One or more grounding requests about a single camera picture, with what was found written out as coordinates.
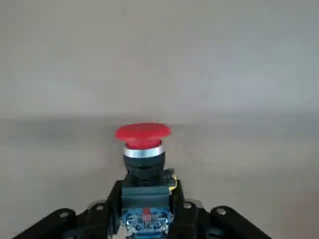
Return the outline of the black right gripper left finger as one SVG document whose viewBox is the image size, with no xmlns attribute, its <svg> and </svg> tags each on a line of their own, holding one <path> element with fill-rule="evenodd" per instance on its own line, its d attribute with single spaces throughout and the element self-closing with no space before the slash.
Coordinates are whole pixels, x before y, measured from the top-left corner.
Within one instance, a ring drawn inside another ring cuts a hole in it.
<svg viewBox="0 0 319 239">
<path fill-rule="evenodd" d="M 122 180 L 116 181 L 107 199 L 77 214 L 68 208 L 58 209 L 15 239 L 111 239 L 119 229 Z"/>
</svg>

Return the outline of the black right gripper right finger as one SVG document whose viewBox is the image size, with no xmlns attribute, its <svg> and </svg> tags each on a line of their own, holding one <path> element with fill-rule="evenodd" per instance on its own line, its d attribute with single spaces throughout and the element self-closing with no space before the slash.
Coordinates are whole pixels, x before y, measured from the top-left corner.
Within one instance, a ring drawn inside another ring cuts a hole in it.
<svg viewBox="0 0 319 239">
<path fill-rule="evenodd" d="M 222 205 L 209 212 L 187 201 L 182 185 L 177 180 L 171 195 L 174 220 L 171 223 L 172 239 L 270 239 L 236 210 Z"/>
</svg>

